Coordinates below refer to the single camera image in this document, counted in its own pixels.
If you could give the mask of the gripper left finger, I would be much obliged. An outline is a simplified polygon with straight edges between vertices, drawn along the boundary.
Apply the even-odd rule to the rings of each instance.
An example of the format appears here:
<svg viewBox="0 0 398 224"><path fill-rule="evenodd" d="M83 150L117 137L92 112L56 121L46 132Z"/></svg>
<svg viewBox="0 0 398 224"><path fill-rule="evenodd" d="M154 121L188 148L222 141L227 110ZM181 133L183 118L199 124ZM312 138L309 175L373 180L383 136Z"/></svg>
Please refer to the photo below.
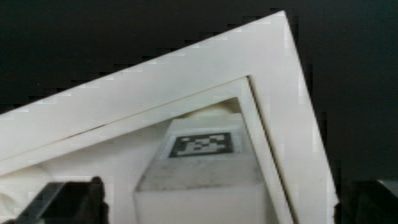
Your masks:
<svg viewBox="0 0 398 224"><path fill-rule="evenodd" d="M101 178L87 182L49 182L14 224L110 224Z"/></svg>

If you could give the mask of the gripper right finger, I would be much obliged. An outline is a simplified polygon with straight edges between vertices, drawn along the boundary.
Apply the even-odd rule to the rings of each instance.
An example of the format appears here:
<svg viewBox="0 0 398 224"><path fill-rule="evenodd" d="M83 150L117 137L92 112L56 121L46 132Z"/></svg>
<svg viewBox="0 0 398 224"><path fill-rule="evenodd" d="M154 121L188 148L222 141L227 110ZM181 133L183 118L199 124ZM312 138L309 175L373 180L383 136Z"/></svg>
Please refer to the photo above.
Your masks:
<svg viewBox="0 0 398 224"><path fill-rule="evenodd" d="M398 224L398 180L344 181L335 224Z"/></svg>

